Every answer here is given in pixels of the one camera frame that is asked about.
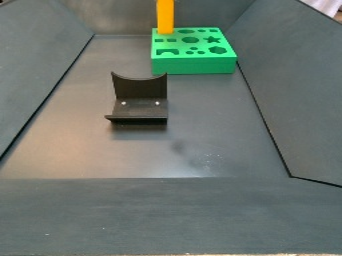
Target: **orange block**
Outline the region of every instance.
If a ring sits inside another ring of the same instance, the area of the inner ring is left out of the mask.
[[[157,17],[157,34],[173,33],[173,0],[157,0],[156,17]]]

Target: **circular hole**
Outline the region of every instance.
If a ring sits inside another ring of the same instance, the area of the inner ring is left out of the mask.
[[[193,43],[197,43],[197,42],[199,42],[199,39],[197,39],[196,37],[184,37],[184,38],[181,39],[181,41],[183,41],[184,43],[193,44]]]

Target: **black holder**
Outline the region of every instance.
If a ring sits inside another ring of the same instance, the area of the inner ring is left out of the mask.
[[[116,101],[112,114],[104,117],[112,122],[167,121],[167,74],[148,79],[129,79],[113,72],[110,74]]]

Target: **shape sorter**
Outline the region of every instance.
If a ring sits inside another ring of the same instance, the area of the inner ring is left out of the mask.
[[[152,74],[233,73],[237,56],[219,28],[152,29]]]

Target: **gray floor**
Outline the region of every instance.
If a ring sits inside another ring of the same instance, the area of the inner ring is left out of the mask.
[[[167,126],[104,119],[110,71],[151,77],[149,40],[92,40],[1,162],[0,178],[287,177],[239,70],[168,76]]]

